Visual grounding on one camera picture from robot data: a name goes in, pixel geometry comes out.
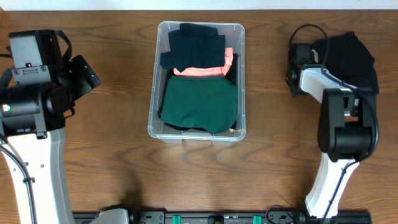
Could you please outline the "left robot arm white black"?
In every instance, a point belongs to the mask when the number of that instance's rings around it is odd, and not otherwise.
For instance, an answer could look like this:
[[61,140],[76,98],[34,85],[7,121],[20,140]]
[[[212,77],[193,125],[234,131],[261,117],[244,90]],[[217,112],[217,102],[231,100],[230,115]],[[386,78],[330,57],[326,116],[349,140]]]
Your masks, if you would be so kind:
[[61,30],[9,34],[14,62],[1,76],[1,153],[10,170],[21,223],[129,223],[120,205],[73,214],[64,168],[65,125],[77,99],[100,79]]

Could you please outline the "clear plastic storage bin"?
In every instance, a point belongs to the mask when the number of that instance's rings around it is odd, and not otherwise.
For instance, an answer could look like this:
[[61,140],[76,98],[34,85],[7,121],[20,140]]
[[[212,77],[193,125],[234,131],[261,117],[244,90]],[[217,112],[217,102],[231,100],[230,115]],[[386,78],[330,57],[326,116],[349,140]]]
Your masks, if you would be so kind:
[[157,45],[155,52],[154,75],[152,93],[150,98],[150,110],[148,120],[148,133],[151,137],[160,139],[166,143],[181,144],[184,140],[212,141],[213,144],[229,145],[244,139],[246,135],[246,111],[245,111],[245,28],[239,23],[198,22],[198,25],[214,27],[220,35],[226,36],[226,46],[232,47],[238,54],[237,80],[239,90],[236,129],[223,133],[211,134],[206,131],[190,129],[177,131],[161,122],[157,112],[163,99],[163,91],[167,71],[160,66],[161,53],[170,50],[169,32],[180,28],[180,21],[163,21],[158,26]]

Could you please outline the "green garment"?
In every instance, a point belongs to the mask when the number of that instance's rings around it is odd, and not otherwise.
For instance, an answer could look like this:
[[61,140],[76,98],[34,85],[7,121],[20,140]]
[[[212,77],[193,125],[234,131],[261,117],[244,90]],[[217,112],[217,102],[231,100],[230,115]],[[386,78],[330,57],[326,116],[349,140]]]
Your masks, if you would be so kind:
[[180,128],[217,134],[233,127],[238,87],[223,76],[172,76],[167,82],[160,120]]

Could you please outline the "dark teal garment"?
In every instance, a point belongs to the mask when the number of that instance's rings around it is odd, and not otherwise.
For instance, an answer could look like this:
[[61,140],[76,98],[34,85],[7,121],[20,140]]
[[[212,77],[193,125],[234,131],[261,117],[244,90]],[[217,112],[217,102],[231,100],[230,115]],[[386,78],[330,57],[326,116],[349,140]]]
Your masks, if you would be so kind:
[[226,37],[215,27],[181,23],[168,33],[170,50],[161,53],[163,69],[222,67],[225,64]]

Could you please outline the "black knit garment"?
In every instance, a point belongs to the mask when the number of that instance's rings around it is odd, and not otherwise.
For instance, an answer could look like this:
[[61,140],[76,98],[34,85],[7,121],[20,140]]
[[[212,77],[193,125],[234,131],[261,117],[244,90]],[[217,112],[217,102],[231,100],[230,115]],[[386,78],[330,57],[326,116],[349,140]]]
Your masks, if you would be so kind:
[[[228,72],[225,75],[225,78],[227,80],[229,80],[232,84],[236,84],[236,79],[238,76],[238,58],[239,55],[234,53],[233,54],[233,62],[232,65],[230,67],[230,69],[228,70]],[[162,93],[162,101],[161,104],[159,106],[157,115],[159,118],[161,118],[161,112],[163,110],[163,105],[164,105],[164,100],[165,100],[165,94],[167,91],[167,84],[168,84],[168,80],[172,77],[175,76],[174,71],[172,69],[167,70],[167,74],[165,76],[165,83],[164,83],[164,89],[163,89],[163,93]],[[169,124],[169,123],[164,123],[166,126],[175,129],[177,131],[188,131],[190,128],[185,128],[185,127],[180,127],[180,126],[175,126],[173,124]]]

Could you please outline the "black mounting rail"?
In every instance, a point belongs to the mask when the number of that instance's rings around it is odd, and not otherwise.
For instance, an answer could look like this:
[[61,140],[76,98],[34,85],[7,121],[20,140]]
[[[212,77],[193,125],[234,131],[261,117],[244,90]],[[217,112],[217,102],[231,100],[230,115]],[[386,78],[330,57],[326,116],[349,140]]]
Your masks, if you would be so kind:
[[[98,213],[73,213],[75,223],[91,223]],[[131,215],[128,223],[142,224],[302,224],[320,223],[315,218],[307,218],[303,212],[270,210],[264,213],[169,213],[141,212]],[[372,224],[369,212],[340,212],[336,217],[327,218],[322,223]]]

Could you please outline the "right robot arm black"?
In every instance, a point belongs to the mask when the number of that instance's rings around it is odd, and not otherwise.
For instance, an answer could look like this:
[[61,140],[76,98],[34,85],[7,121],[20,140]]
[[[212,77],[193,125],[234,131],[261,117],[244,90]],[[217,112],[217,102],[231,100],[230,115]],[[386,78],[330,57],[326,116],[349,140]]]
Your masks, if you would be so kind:
[[314,185],[305,197],[309,223],[336,223],[349,178],[375,150],[379,126],[375,96],[334,77],[309,44],[290,44],[286,82],[294,96],[320,104],[317,143],[322,152]]

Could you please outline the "pink garment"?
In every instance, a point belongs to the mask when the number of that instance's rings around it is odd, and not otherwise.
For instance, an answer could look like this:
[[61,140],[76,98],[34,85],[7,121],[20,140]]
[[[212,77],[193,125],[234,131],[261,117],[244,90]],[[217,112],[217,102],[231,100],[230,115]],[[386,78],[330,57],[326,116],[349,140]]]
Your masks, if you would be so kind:
[[225,76],[233,64],[233,48],[225,48],[225,64],[222,67],[211,67],[211,68],[195,68],[189,67],[184,71],[180,72],[177,68],[173,69],[175,75],[188,76],[188,77],[205,77],[205,76]]

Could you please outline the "black cloth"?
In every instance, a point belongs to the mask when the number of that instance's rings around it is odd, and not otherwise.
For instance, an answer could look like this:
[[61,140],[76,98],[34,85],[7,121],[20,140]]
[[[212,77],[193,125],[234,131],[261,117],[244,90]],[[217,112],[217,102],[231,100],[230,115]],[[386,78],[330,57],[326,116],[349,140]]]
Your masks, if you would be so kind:
[[375,59],[354,32],[348,32],[311,44],[320,63],[336,78],[358,88],[379,94]]

